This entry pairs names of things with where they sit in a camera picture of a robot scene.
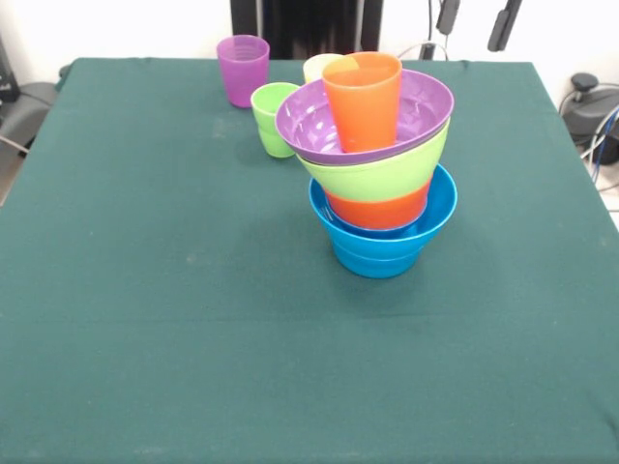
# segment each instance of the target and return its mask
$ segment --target purple cup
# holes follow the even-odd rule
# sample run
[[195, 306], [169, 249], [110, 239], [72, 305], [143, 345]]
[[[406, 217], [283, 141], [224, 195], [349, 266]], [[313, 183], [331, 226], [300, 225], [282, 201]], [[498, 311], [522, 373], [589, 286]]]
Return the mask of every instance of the purple cup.
[[322, 79], [290, 94], [276, 115], [281, 138], [301, 158], [316, 164], [352, 165], [383, 160], [408, 151], [436, 135], [454, 110], [454, 95], [440, 80], [402, 70], [398, 133], [390, 147], [345, 153], [329, 108]]
[[251, 94], [267, 83], [269, 44], [256, 36], [232, 36], [217, 45], [223, 88], [235, 106], [251, 108]]

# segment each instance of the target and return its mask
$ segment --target black object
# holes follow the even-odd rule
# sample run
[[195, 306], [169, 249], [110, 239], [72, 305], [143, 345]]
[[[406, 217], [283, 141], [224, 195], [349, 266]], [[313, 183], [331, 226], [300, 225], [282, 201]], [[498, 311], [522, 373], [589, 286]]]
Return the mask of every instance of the black object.
[[232, 33], [260, 33], [272, 59], [377, 50], [382, 6], [383, 0], [230, 0]]
[[436, 45], [434, 43], [424, 43], [422, 45], [422, 49], [419, 52], [420, 60], [431, 60], [434, 58], [434, 51], [436, 50]]
[[443, 3], [441, 4], [441, 11], [438, 14], [438, 20], [436, 21], [436, 28], [438, 29], [438, 32], [446, 36], [449, 36], [452, 33], [459, 6], [460, 0], [443, 0]]
[[[427, 0], [427, 39], [429, 41], [432, 40], [432, 29], [434, 28], [434, 23], [432, 21], [432, 0]], [[436, 45], [433, 43], [426, 43], [422, 45], [419, 51], [419, 59], [420, 60], [431, 60], [434, 57], [434, 50], [436, 49]]]
[[577, 72], [572, 76], [571, 81], [574, 88], [578, 91], [574, 98], [575, 102], [580, 102], [583, 92], [589, 92], [600, 83], [598, 78], [589, 72]]
[[508, 0], [505, 9], [501, 10], [494, 21], [494, 27], [487, 42], [487, 49], [490, 51], [502, 51], [510, 38], [518, 9], [522, 0]]
[[[619, 104], [619, 90], [606, 88], [596, 90], [599, 80], [588, 72], [572, 76], [575, 96], [562, 104], [562, 117], [577, 147], [588, 149], [596, 128], [612, 109]], [[600, 164], [613, 164], [619, 160], [619, 127], [615, 124], [603, 145], [593, 152], [593, 160]]]
[[271, 58], [305, 59], [357, 50], [357, 0], [262, 0], [262, 37]]
[[19, 86], [0, 37], [0, 102], [16, 102], [18, 98]]
[[255, 0], [230, 0], [232, 34], [258, 35]]

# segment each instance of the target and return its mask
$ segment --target orange bowl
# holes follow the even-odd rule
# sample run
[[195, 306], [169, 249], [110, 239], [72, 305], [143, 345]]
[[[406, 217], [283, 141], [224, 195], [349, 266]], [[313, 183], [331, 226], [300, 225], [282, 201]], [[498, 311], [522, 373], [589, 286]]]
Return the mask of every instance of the orange bowl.
[[431, 180], [430, 177], [423, 187], [386, 201], [347, 200], [326, 189], [325, 195], [333, 212], [352, 225], [365, 229], [394, 229], [414, 222], [422, 215]]

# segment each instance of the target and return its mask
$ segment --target orange cup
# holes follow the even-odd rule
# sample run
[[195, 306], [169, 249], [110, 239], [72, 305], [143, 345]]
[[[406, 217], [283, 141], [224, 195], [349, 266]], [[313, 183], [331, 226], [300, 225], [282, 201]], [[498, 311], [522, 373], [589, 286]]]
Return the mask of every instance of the orange cup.
[[417, 220], [427, 204], [426, 184], [407, 195], [387, 201], [353, 201], [325, 190], [333, 212], [346, 222], [364, 229], [395, 229]]
[[322, 72], [344, 152], [396, 143], [402, 63], [394, 55], [362, 51], [344, 55]]

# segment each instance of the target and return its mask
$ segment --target cup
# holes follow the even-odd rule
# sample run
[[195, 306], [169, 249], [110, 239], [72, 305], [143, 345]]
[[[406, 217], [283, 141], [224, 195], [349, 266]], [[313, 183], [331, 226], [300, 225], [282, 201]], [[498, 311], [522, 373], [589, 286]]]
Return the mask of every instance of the cup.
[[363, 51], [327, 65], [322, 78], [344, 152], [396, 143], [402, 63], [388, 53]]
[[268, 80], [269, 50], [269, 44], [256, 36], [232, 36], [217, 45], [223, 88], [230, 103], [251, 107], [251, 94]]
[[320, 55], [314, 55], [303, 64], [303, 77], [306, 80], [306, 84], [313, 82], [314, 80], [322, 79], [322, 71], [329, 63], [338, 60], [343, 55], [338, 53], [322, 53]]
[[275, 115], [286, 97], [298, 88], [298, 85], [289, 82], [273, 82], [259, 87], [251, 94], [251, 108], [260, 140], [266, 152], [274, 158], [294, 155], [275, 127]]

